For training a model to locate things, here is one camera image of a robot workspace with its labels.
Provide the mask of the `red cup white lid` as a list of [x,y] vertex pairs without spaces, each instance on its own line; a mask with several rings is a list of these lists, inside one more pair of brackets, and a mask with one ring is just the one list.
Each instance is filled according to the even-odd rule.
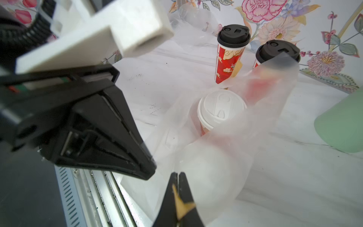
[[201,135],[246,109],[245,101],[236,93],[226,89],[217,90],[202,97],[197,107]]
[[241,191],[249,160],[235,148],[196,141],[179,154],[178,170],[188,178],[197,208],[221,212]]

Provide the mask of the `green straw holder cup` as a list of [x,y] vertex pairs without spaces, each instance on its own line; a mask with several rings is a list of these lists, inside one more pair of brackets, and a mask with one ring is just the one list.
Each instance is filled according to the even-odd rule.
[[363,151],[363,89],[334,105],[314,121],[317,134],[330,146],[345,152]]

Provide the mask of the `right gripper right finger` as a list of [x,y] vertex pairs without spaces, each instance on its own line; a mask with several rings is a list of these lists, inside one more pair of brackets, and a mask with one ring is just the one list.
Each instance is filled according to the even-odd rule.
[[204,227],[184,172],[179,174],[177,192],[177,220],[180,227]]

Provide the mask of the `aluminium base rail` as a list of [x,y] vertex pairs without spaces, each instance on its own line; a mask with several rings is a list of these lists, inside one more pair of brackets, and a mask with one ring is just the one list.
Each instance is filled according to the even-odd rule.
[[152,221],[110,171],[55,166],[68,227],[150,227]]

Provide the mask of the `stack of clear bags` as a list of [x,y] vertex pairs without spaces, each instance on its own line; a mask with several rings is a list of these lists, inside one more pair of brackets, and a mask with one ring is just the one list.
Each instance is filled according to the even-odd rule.
[[209,10],[199,9],[190,3],[171,10],[168,18],[175,34],[172,40],[183,49],[213,43],[223,27]]

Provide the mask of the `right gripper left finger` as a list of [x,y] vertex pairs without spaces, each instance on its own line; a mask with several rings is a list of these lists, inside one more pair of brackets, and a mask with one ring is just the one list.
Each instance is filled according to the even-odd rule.
[[170,175],[164,198],[159,213],[154,221],[153,227],[176,227],[178,226],[176,199],[178,194],[178,174]]

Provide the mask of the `red cup black lid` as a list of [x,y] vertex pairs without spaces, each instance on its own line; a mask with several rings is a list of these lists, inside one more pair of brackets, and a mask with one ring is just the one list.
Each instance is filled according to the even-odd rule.
[[226,25],[219,31],[217,35],[216,84],[220,84],[232,76],[237,62],[250,42],[250,38],[250,29],[239,24]]
[[261,65],[262,63],[271,60],[281,53],[286,53],[297,62],[300,62],[300,49],[290,42],[284,40],[269,40],[265,44],[261,45],[256,54],[253,69]]

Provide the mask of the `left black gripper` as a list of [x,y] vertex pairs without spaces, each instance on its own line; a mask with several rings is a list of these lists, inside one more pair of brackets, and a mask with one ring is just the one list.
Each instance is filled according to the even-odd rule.
[[2,76],[1,143],[12,152],[37,145],[62,124],[40,146],[46,160],[150,179],[157,165],[123,92],[111,86],[119,75],[106,64]]

